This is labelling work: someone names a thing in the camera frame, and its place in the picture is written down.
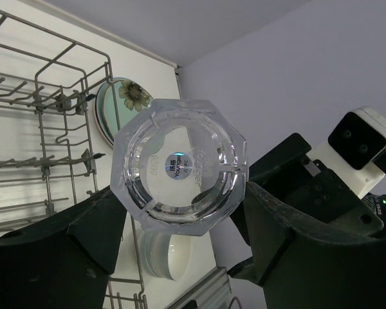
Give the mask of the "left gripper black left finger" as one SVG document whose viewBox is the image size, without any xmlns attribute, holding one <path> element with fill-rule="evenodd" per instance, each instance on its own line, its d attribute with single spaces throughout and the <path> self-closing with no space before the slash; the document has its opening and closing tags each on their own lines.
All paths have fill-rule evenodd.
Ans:
<svg viewBox="0 0 386 309">
<path fill-rule="evenodd" d="M 0 308 L 101 308 L 127 211 L 109 188 L 0 237 Z"/>
</svg>

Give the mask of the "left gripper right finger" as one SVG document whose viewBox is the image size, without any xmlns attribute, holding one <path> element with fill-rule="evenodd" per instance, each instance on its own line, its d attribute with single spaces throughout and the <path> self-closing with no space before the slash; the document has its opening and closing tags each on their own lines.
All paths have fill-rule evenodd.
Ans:
<svg viewBox="0 0 386 309">
<path fill-rule="evenodd" d="M 256 183 L 244 212 L 268 308 L 386 308 L 386 238 L 322 223 Z"/>
</svg>

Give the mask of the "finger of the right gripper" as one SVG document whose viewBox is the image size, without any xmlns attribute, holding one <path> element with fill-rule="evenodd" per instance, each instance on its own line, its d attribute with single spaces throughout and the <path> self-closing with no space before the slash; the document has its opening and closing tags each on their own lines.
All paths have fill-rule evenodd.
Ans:
<svg viewBox="0 0 386 309">
<path fill-rule="evenodd" d="M 265 280 L 299 238 L 351 247 L 385 228 L 371 201 L 357 197 L 320 160 L 311 160 L 310 150 L 293 133 L 251 165 L 252 187 L 231 219 L 252 256 L 232 267 L 231 277 Z"/>
</svg>

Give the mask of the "white ribbed bowl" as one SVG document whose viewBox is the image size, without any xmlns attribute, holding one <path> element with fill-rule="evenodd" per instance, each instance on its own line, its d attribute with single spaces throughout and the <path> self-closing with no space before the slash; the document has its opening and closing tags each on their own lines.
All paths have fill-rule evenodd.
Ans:
<svg viewBox="0 0 386 309">
<path fill-rule="evenodd" d="M 179 281 L 192 257 L 192 237 L 142 232 L 138 248 L 143 269 L 158 278 Z"/>
</svg>

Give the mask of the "clear glass cup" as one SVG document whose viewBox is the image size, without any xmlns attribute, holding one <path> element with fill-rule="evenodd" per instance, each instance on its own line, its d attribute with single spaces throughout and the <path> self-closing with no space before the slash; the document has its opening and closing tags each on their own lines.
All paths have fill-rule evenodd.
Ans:
<svg viewBox="0 0 386 309">
<path fill-rule="evenodd" d="M 114 137 L 110 188 L 147 232 L 204 235 L 247 181 L 246 140 L 207 100 L 155 99 Z"/>
</svg>

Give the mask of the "light green flower plate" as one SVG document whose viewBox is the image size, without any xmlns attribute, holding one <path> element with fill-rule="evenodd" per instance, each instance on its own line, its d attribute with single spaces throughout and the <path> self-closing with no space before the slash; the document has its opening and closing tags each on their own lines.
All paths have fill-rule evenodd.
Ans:
<svg viewBox="0 0 386 309">
<path fill-rule="evenodd" d="M 151 94 L 131 79 L 117 77 L 101 85 L 96 94 L 94 114 L 99 131 L 110 146 L 116 133 L 149 107 L 152 100 Z"/>
</svg>

